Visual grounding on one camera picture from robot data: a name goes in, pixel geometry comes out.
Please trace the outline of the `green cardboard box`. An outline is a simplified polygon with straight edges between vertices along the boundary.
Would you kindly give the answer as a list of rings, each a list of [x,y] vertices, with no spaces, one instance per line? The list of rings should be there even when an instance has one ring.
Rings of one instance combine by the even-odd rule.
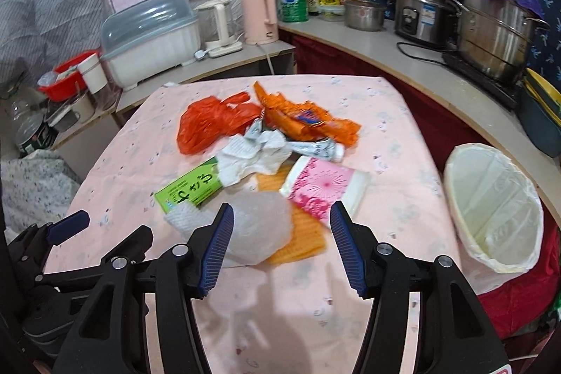
[[[163,187],[154,197],[163,212],[169,213],[185,201],[200,206],[222,189],[218,161],[212,157]]]

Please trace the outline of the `orange waffle cloth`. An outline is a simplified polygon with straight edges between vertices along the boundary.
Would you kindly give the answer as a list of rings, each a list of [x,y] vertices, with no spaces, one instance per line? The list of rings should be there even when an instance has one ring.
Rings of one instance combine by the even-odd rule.
[[[257,174],[260,192],[279,191],[286,180],[291,164],[283,164],[277,174]],[[282,265],[319,255],[326,250],[322,223],[304,210],[291,204],[292,235],[290,241],[268,258],[271,265]]]

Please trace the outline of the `red plastic bag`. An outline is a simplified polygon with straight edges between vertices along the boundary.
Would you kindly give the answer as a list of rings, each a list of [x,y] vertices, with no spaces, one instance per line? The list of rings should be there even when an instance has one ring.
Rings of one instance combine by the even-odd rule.
[[[180,118],[179,151],[184,155],[199,154],[219,138],[243,134],[261,112],[260,106],[250,102],[247,92],[223,100],[208,96],[192,102]]]

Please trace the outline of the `clear bubble wrap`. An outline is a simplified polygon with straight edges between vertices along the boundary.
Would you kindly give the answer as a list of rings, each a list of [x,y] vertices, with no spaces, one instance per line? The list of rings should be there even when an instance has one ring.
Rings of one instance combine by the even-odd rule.
[[[234,213],[234,229],[223,260],[225,268],[256,266],[283,248],[292,235],[291,206],[277,192],[220,191],[201,206],[184,202],[164,220],[188,239],[213,222],[223,203]]]

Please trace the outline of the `pink paper cup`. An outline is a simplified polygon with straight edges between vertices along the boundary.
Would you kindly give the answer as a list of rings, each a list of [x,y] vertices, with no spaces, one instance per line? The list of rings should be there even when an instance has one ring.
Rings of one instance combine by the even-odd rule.
[[[300,157],[279,193],[302,211],[329,225],[331,207],[341,201],[354,216],[370,183],[370,174],[315,157]]]

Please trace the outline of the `white paper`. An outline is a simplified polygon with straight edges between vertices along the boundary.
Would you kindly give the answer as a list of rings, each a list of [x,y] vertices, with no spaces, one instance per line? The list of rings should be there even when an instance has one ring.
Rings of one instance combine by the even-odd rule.
[[[238,184],[251,174],[274,175],[292,150],[279,130],[264,130],[261,118],[246,132],[231,137],[216,154],[218,177],[223,187]]]

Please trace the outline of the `squeezed toothpaste tube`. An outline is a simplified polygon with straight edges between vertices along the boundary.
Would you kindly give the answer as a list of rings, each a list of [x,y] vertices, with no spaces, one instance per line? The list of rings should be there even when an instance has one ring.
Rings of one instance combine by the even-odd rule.
[[[335,163],[341,163],[345,154],[345,146],[331,138],[321,141],[288,141],[287,145],[296,154]]]

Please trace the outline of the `orange snack wrapper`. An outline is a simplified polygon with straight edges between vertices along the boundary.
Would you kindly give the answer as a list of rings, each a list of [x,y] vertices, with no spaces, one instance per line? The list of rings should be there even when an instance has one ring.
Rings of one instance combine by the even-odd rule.
[[[361,125],[348,118],[336,118],[314,102],[290,102],[282,93],[269,94],[260,83],[253,84],[262,105],[265,123],[294,141],[331,138],[346,148],[358,142]]]

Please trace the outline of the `white dish rack box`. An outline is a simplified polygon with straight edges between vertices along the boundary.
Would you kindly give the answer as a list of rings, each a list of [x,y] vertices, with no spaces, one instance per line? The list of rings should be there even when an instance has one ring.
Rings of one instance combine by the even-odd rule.
[[[101,27],[101,60],[124,91],[175,66],[202,48],[198,16],[188,0],[144,0]]]

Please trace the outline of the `stacked blue yellow basins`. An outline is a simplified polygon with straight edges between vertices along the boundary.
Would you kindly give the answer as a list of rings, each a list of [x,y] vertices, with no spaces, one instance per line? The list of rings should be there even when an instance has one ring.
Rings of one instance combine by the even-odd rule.
[[[529,67],[521,80],[517,118],[533,145],[545,155],[560,156],[560,93]]]

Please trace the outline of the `white glass kettle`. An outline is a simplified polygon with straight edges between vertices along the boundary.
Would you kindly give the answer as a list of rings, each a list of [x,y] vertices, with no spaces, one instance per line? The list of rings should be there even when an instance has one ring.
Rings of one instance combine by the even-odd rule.
[[[195,11],[200,22],[205,56],[219,58],[243,49],[234,24],[230,0],[206,1],[197,6]]]

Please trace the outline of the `pink electric kettle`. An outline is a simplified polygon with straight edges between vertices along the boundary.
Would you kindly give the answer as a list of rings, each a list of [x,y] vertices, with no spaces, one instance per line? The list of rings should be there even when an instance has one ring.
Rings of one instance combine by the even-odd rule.
[[[249,45],[279,40],[276,0],[242,0],[244,39]]]

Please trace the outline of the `large steel steamer pot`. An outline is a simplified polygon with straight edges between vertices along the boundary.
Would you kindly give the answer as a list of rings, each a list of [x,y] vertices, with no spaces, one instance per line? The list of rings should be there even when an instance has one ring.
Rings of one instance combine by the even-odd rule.
[[[457,10],[457,51],[501,83],[514,82],[529,59],[534,36],[549,24],[512,0],[446,0]]]

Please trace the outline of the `silver rice cooker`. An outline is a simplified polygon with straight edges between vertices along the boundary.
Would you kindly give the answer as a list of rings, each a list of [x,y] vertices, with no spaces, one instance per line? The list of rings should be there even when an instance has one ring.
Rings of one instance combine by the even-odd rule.
[[[446,0],[396,0],[394,31],[423,45],[443,48],[452,34],[453,16]]]

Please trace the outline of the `green milk powder can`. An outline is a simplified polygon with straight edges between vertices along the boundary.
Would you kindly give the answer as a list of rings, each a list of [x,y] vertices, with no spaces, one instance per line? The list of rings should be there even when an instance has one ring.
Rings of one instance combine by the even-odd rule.
[[[307,0],[279,0],[279,13],[284,23],[303,23],[308,20]]]

